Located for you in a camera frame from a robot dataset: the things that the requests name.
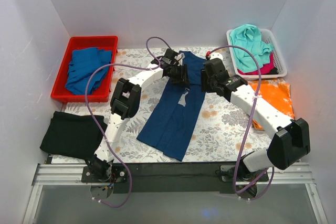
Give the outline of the dark blue t shirt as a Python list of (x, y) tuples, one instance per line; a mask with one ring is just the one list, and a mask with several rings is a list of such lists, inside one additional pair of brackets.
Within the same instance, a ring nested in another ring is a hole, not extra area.
[(205, 93), (201, 91), (201, 69), (205, 60), (190, 51), (181, 53), (190, 85), (180, 87), (169, 80), (159, 103), (136, 138), (178, 161), (184, 158), (205, 99)]

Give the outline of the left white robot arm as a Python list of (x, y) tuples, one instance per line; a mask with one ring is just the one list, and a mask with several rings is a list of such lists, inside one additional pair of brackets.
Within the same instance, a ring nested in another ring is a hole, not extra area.
[(112, 176), (112, 143), (121, 136), (127, 122), (136, 115), (141, 100), (141, 93), (153, 82), (169, 77), (173, 84), (187, 87), (189, 79), (187, 65), (183, 63), (183, 53), (167, 49), (158, 59), (153, 59), (146, 68), (130, 79), (118, 80), (110, 101), (111, 114), (103, 139), (89, 159), (88, 168), (100, 182), (108, 181)]

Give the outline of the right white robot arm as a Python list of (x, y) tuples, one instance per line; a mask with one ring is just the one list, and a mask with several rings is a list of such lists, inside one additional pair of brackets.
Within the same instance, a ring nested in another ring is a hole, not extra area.
[(237, 175), (242, 180), (251, 180), (257, 171), (270, 167), (285, 170), (310, 153), (308, 123), (302, 118), (292, 119), (265, 99), (257, 97), (247, 81), (238, 75), (228, 75), (222, 60), (215, 58), (204, 62), (201, 89), (203, 92), (216, 93), (241, 108), (271, 138), (267, 149), (253, 151), (239, 161)]

